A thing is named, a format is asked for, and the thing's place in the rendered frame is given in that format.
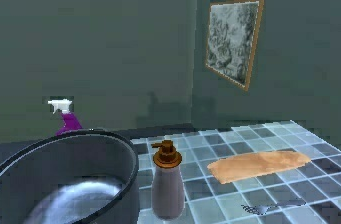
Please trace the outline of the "framed grey picture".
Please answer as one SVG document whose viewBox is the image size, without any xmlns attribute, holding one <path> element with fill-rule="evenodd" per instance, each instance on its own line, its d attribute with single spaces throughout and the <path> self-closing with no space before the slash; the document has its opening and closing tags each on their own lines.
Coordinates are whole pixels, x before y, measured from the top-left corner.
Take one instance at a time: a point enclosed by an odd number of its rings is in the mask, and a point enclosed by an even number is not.
<svg viewBox="0 0 341 224">
<path fill-rule="evenodd" d="M 265 0 L 227 0 L 209 5 L 205 66 L 247 91 Z"/>
</svg>

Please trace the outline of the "orange cloth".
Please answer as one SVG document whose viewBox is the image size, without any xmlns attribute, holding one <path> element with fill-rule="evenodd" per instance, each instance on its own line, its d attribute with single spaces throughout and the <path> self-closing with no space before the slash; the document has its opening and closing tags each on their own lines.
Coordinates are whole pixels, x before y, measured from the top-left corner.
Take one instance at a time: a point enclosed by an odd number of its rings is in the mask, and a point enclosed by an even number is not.
<svg viewBox="0 0 341 224">
<path fill-rule="evenodd" d="M 245 153 L 219 159 L 207 168 L 221 183 L 240 181 L 305 166 L 311 159 L 294 151 Z"/>
</svg>

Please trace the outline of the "large grey metal pot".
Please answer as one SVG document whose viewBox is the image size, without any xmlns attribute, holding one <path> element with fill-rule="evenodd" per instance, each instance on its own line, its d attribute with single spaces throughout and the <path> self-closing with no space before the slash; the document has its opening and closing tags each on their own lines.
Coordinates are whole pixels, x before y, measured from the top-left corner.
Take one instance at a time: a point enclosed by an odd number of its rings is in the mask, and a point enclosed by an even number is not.
<svg viewBox="0 0 341 224">
<path fill-rule="evenodd" d="M 137 224 L 138 155 L 102 129 L 34 143 L 0 165 L 0 224 Z"/>
</svg>

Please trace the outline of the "grey soap dispenser brown pump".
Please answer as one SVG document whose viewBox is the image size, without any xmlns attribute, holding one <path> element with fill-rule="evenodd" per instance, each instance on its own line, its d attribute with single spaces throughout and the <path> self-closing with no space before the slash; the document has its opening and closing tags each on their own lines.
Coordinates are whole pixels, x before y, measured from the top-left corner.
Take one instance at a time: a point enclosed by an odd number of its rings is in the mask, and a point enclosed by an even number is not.
<svg viewBox="0 0 341 224">
<path fill-rule="evenodd" d="M 171 140 L 153 143 L 155 173 L 152 182 L 152 209 L 162 220 L 178 218 L 184 209 L 185 193 L 180 164 L 182 155 Z"/>
</svg>

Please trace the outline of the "grey metal fork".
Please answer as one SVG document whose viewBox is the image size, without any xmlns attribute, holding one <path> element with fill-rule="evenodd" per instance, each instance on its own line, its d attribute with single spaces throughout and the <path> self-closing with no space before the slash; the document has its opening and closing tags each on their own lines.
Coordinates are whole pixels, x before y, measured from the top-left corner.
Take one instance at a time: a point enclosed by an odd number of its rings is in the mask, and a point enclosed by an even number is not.
<svg viewBox="0 0 341 224">
<path fill-rule="evenodd" d="M 258 206 L 242 205 L 242 209 L 248 213 L 251 213 L 251 214 L 264 215 L 271 208 L 284 207 L 284 206 L 302 206 L 305 204 L 306 204 L 306 202 L 303 199 L 298 198 L 298 199 L 274 203 L 274 204 L 270 204 L 270 205 L 258 205 Z"/>
</svg>

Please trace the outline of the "purple spray bottle white nozzle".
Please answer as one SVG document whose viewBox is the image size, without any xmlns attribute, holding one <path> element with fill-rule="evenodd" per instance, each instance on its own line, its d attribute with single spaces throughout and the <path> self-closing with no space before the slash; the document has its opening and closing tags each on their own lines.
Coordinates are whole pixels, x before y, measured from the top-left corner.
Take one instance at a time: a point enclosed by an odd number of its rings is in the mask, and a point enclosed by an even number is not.
<svg viewBox="0 0 341 224">
<path fill-rule="evenodd" d="M 82 125 L 73 112 L 70 111 L 72 101 L 69 99 L 49 100 L 48 104 L 53 107 L 53 112 L 59 112 L 64 125 L 56 132 L 61 135 L 65 132 L 80 130 Z"/>
</svg>

